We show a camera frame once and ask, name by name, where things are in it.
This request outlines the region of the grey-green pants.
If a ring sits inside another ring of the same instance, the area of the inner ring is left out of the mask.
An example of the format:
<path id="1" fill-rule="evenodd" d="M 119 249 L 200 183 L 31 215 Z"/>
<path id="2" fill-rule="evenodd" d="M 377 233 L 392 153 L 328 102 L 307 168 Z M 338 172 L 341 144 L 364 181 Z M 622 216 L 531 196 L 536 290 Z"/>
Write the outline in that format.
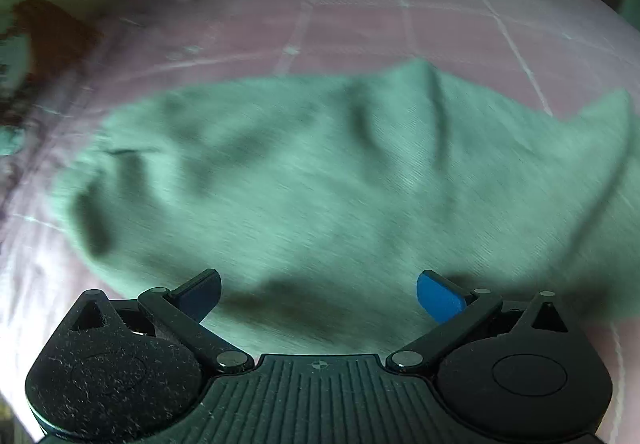
<path id="1" fill-rule="evenodd" d="M 52 207 L 123 296 L 216 268 L 208 326 L 254 354 L 393 351 L 426 331 L 427 268 L 592 320 L 639 312 L 624 91 L 559 120 L 424 60 L 187 86 L 115 109 Z"/>

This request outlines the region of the pink checked bedsheet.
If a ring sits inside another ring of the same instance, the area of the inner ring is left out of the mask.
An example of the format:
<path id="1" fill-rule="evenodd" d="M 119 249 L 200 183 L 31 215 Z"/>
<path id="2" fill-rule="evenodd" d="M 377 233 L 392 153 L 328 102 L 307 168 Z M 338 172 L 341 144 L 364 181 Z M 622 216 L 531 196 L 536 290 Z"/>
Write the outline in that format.
<path id="1" fill-rule="evenodd" d="M 25 145 L 1 166 L 1 393 L 33 438 L 26 377 L 72 304 L 88 289 L 139 295 L 88 268 L 52 207 L 56 178 L 115 109 L 187 86 L 424 60 L 559 120 L 624 91 L 639 120 L 639 35 L 600 0 L 125 0 L 99 27 L 89 56 L 36 93 Z M 592 320 L 556 293 L 612 376 L 600 437 L 637 442 L 639 312 Z"/>

